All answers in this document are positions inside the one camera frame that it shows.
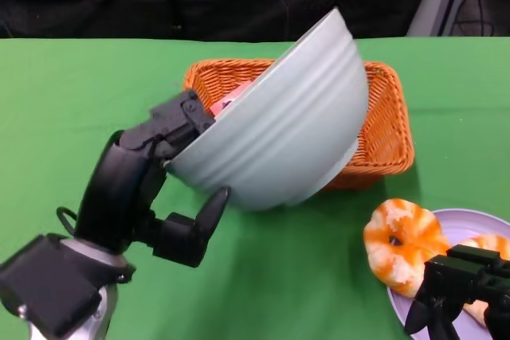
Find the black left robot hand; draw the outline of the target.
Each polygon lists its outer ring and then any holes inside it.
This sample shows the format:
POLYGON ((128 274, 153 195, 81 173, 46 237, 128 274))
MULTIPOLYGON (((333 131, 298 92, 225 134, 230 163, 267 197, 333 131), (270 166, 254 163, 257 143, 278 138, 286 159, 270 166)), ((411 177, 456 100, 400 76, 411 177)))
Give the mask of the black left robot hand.
POLYGON ((151 209, 171 161, 214 124, 193 91, 155 107, 144 123, 114 133, 84 192, 74 236, 115 254, 138 241, 154 256, 196 268, 230 198, 220 187, 194 218, 151 209))

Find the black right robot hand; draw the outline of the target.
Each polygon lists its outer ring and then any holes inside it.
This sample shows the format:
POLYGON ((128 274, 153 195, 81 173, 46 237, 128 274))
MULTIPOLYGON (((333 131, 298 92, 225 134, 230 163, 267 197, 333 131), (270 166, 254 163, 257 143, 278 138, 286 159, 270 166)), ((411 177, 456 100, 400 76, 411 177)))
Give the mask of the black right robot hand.
POLYGON ((458 339, 453 321, 464 305, 488 304, 484 322, 493 339, 509 338, 509 262, 499 252, 456 245, 425 262, 424 279, 404 323, 408 335, 458 339))

